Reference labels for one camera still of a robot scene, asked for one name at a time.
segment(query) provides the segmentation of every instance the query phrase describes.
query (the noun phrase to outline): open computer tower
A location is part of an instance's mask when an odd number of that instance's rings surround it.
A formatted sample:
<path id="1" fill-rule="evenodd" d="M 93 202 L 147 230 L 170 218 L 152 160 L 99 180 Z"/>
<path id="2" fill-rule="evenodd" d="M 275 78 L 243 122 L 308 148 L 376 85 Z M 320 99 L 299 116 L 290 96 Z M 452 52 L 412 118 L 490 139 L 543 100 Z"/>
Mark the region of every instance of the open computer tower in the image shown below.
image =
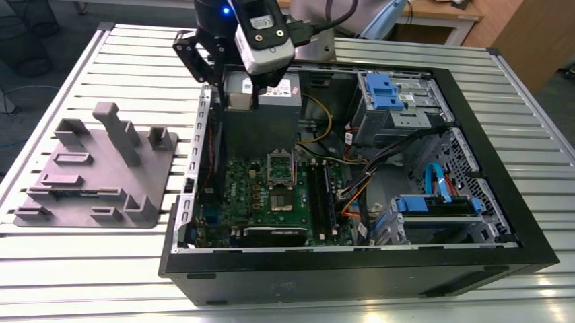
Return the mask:
<path id="1" fill-rule="evenodd" d="M 442 297 L 558 257 L 448 70 L 295 62 L 203 87 L 159 274 L 196 305 Z"/>

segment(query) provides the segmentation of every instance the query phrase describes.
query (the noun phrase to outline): motherboard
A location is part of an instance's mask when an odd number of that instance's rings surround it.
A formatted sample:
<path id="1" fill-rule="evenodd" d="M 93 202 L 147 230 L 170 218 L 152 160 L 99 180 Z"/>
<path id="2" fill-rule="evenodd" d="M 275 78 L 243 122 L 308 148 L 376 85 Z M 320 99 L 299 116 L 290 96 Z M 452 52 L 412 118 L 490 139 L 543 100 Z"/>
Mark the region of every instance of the motherboard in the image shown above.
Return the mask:
<path id="1" fill-rule="evenodd" d="M 291 154 L 280 154 L 227 161 L 223 203 L 203 207 L 202 247 L 352 244 L 351 223 L 335 213 L 340 165 L 294 162 Z"/>

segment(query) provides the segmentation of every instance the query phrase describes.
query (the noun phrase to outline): black computer case frame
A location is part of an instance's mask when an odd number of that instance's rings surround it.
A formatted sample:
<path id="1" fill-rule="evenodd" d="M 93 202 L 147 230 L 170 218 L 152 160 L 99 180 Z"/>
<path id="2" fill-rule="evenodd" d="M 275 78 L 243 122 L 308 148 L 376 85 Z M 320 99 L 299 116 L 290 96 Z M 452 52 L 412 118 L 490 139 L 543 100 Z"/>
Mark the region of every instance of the black computer case frame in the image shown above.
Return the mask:
<path id="1" fill-rule="evenodd" d="M 316 63 L 320 68 L 426 71 L 439 89 L 502 208 L 519 248 L 354 252 L 172 253 L 175 208 L 159 275 L 174 280 L 196 305 L 440 297 L 460 295 L 559 262 L 478 118 L 446 69 Z"/>

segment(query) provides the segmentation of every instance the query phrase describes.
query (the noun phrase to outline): aluminum slatted surface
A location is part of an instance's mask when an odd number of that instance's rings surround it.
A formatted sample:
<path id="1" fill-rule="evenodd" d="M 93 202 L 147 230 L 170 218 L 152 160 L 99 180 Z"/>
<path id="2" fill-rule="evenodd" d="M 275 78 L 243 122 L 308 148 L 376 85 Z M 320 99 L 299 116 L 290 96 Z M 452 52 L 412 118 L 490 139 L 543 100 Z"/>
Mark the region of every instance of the aluminum slatted surface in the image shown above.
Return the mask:
<path id="1" fill-rule="evenodd" d="M 40 122 L 3 183 L 0 207 L 0 320 L 57 319 L 59 322 L 572 322 L 575 320 L 575 169 L 562 144 L 551 139 L 532 108 L 480 49 L 340 40 L 343 61 L 448 68 L 488 133 L 562 263 L 536 275 L 500 280 L 450 299 L 394 299 L 196 308 L 170 280 L 158 277 L 159 256 L 174 192 L 183 185 L 183 165 L 192 136 L 200 85 L 172 52 L 175 28 L 118 25 L 93 40 L 77 75 L 56 97 L 53 116 Z M 138 129 L 152 124 L 180 135 L 163 215 L 154 229 L 19 228 L 8 214 L 24 201 L 21 189 L 56 145 L 51 132 L 61 119 L 80 118 L 91 128 L 97 101 L 114 100 L 120 119 Z"/>

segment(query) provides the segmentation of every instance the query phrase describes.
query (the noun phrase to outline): ram slot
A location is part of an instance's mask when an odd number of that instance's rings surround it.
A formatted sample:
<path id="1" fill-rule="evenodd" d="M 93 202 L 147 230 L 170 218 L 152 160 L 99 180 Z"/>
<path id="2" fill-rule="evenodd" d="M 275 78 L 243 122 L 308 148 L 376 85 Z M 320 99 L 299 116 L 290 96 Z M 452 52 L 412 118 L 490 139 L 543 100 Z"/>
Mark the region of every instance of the ram slot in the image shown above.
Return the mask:
<path id="1" fill-rule="evenodd" d="M 335 204 L 334 204 L 334 192 L 331 191 L 331 180 L 330 180 L 330 172 L 327 166 L 322 165 L 323 171 L 323 182 L 326 185 L 326 202 L 327 202 L 327 211 L 330 216 L 330 231 L 335 230 L 338 226 L 338 220 L 335 219 Z"/>
<path id="2" fill-rule="evenodd" d="M 307 166 L 307 190 L 310 205 L 312 206 L 314 236 L 324 240 L 331 236 L 331 224 L 328 205 L 326 200 L 326 180 L 323 177 L 323 165 Z"/>

